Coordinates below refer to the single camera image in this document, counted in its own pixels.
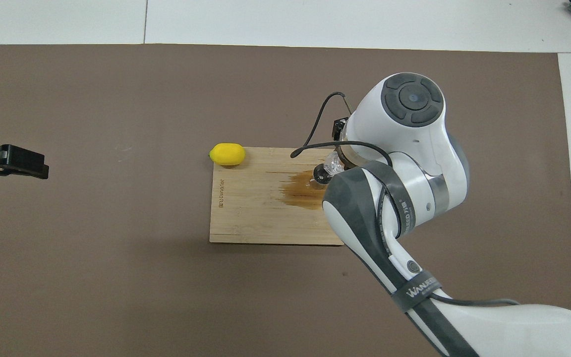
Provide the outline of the clear glass cup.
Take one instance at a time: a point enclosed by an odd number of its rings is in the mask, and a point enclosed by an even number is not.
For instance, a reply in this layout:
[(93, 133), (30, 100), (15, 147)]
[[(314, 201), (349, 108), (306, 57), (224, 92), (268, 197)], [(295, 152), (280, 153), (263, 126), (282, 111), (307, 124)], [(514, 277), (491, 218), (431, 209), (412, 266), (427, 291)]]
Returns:
[(328, 176), (333, 177), (345, 171), (345, 165), (340, 159), (338, 152), (332, 151), (325, 158), (322, 168), (325, 170)]

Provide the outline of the yellow lemon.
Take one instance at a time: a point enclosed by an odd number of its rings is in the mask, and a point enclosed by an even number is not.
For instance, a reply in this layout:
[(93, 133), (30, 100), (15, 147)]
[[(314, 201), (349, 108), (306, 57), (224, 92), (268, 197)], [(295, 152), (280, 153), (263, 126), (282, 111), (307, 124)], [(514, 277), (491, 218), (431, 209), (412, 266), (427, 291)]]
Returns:
[(240, 144), (219, 143), (209, 151), (209, 158), (220, 166), (240, 165), (246, 156), (246, 150)]

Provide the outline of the wooden cutting board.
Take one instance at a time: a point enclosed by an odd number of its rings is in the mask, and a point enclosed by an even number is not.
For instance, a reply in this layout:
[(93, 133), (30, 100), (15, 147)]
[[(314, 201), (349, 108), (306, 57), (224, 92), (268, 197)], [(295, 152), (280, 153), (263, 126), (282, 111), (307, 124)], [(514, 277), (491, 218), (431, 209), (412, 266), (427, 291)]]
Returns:
[(210, 242), (341, 246), (313, 180), (330, 149), (247, 147), (240, 165), (214, 165)]

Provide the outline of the brown table mat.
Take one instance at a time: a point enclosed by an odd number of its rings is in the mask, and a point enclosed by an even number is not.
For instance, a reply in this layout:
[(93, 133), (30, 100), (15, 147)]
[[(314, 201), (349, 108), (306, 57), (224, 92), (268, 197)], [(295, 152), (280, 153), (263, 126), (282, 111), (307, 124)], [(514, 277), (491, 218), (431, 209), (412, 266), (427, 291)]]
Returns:
[(430, 77), (467, 200), (404, 237), (461, 299), (571, 309), (556, 54), (0, 45), (0, 357), (438, 357), (345, 247), (209, 242), (220, 142), (297, 148), (324, 98)]

